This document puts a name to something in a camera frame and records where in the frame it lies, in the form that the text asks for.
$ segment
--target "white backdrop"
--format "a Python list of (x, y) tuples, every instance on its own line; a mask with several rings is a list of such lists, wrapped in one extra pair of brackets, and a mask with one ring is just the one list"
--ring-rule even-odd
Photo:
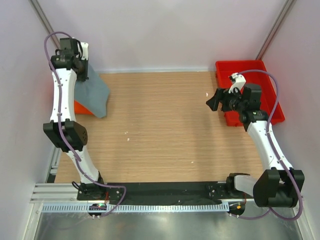
[(208, 70), (254, 59), (285, 0), (39, 0), (97, 71)]
[(285, 115), (275, 135), (293, 167), (305, 174), (304, 210), (315, 239), (320, 239), (319, 9), (319, 0), (297, 1), (263, 58), (278, 78)]
[(53, 145), (42, 125), (50, 119), (53, 84), (43, 48), (47, 34), (29, 2), (5, 0), (3, 6), (0, 239), (21, 240), (35, 183), (44, 182), (50, 163)]

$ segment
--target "black bracket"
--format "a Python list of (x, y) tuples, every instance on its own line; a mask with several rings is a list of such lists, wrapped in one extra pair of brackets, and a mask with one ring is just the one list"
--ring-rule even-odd
[[(172, 206), (172, 205), (219, 205), (223, 199), (243, 199), (243, 192), (233, 194), (227, 190), (225, 182), (120, 182), (108, 183), (111, 186), (125, 186), (126, 195), (122, 205)], [(124, 194), (123, 188), (103, 187), (100, 200), (108, 192), (110, 204), (117, 204)], [(89, 194), (78, 200), (95, 200)]]
[(230, 195), (231, 198), (233, 199), (239, 199), (244, 197), (244, 192), (239, 191), (235, 188), (235, 176), (237, 175), (247, 175), (249, 176), (250, 174), (246, 173), (230, 173), (229, 176), (226, 178), (226, 183), (225, 183), (225, 190), (226, 192)]
[(247, 83), (243, 86), (242, 93), (239, 89), (236, 91), (235, 89), (234, 92), (229, 93), (229, 88), (217, 88), (214, 96), (206, 101), (206, 104), (212, 111), (217, 111), (218, 105), (221, 103), (221, 110), (224, 113), (237, 112), (245, 131), (248, 130), (250, 123), (268, 120), (268, 114), (260, 110), (262, 91), (259, 85)]
[[(84, 126), (75, 121), (66, 120), (62, 122), (62, 131), (69, 144), (78, 151), (82, 151), (83, 147), (88, 142), (88, 133)], [(62, 140), (57, 122), (49, 122), (43, 124), (43, 131), (51, 140), (56, 148), (60, 148), (67, 153), (69, 148)]]
[(84, 82), (88, 79), (88, 60), (82, 60), (83, 48), (75, 38), (60, 38), (60, 49), (55, 50), (51, 63), (55, 69), (74, 70), (76, 80)]
[[(301, 191), (305, 175), (301, 170), (290, 169), (290, 172)], [(286, 171), (275, 168), (264, 171), (253, 187), (253, 196), (258, 207), (293, 208), (298, 203), (297, 193)]]
[(244, 202), (234, 202), (229, 204), (229, 214), (242, 215), (246, 210), (246, 204)]
[[(100, 175), (97, 180), (98, 183), (104, 184), (104, 180)], [(90, 201), (90, 200), (105, 200), (107, 188), (96, 185), (94, 183), (81, 183), (78, 189), (77, 200)]]

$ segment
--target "wood surface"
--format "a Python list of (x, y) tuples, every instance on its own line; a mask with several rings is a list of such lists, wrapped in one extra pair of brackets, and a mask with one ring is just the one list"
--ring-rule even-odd
[[(77, 115), (88, 151), (105, 182), (225, 181), (229, 173), (258, 178), (262, 164), (243, 127), (226, 125), (206, 105), (214, 72), (101, 74), (110, 88), (107, 117)], [(56, 183), (80, 181), (62, 153)]]

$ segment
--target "gray towel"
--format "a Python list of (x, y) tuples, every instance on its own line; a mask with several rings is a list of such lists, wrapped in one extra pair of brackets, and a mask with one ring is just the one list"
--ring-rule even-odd
[(88, 64), (88, 77), (84, 82), (76, 81), (74, 87), (74, 100), (88, 109), (98, 118), (107, 115), (107, 100), (110, 93), (108, 86)]

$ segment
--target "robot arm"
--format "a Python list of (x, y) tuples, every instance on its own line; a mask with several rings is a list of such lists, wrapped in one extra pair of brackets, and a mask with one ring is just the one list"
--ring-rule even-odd
[[(230, 174), (231, 185), (234, 186), (234, 190), (253, 196), (259, 207), (291, 208), (296, 206), (298, 196), (289, 176), (277, 159), (266, 133), (268, 114), (260, 110), (261, 87), (252, 83), (246, 84), (244, 76), (238, 73), (232, 74), (230, 79), (232, 86), (218, 88), (206, 104), (212, 111), (216, 111), (221, 103), (223, 112), (236, 111), (239, 113), (239, 120), (252, 138), (264, 169), (264, 173), (258, 180), (247, 174)], [(301, 170), (293, 169), (286, 159), (273, 134), (271, 123), (268, 134), (283, 164), (290, 170), (301, 191), (305, 180), (304, 174)]]
[[(88, 134), (85, 127), (77, 123), (74, 109), (74, 91), (76, 81), (84, 82), (88, 74), (88, 44), (75, 38), (61, 38), (60, 48), (56, 55), (51, 57), (52, 65), (57, 72), (62, 94), (59, 93), (59, 84), (56, 75), (52, 72), (54, 83), (54, 100), (50, 122), (43, 124), (43, 130), (55, 147), (60, 148), (73, 161), (80, 175), (81, 192), (87, 196), (103, 195), (105, 191), (93, 184), (83, 172), (92, 180), (104, 183), (99, 171), (94, 166), (87, 149)], [(61, 138), (58, 127), (58, 105), (61, 104), (61, 125), (64, 136), (74, 148), (81, 161), (76, 164), (74, 154)]]

